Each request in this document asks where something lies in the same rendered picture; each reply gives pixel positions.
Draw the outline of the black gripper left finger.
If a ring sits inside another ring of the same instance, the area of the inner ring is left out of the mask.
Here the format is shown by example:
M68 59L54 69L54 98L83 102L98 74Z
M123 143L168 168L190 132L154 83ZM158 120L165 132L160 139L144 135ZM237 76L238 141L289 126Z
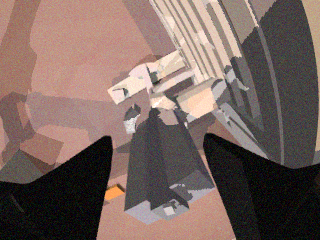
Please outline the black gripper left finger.
M0 219L40 240L96 240L112 155L105 135L33 183L0 181Z

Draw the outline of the grey square frame with horizontal slats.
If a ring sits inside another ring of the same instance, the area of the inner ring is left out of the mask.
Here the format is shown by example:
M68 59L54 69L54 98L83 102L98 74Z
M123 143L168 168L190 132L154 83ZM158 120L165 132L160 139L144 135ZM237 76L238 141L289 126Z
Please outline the grey square frame with horizontal slats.
M215 189L184 116L212 112L241 147L284 167L320 164L320 0L221 1L149 0L176 51L108 89L117 104L147 87L145 124L136 131L136 103L124 117L133 133L124 212L145 224ZM165 95L189 76L195 87Z

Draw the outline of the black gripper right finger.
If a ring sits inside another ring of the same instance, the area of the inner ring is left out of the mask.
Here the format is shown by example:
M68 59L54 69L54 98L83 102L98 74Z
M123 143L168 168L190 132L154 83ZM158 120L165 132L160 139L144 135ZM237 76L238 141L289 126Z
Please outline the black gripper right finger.
M319 163L287 168L212 132L203 148L237 240L275 239L320 188Z

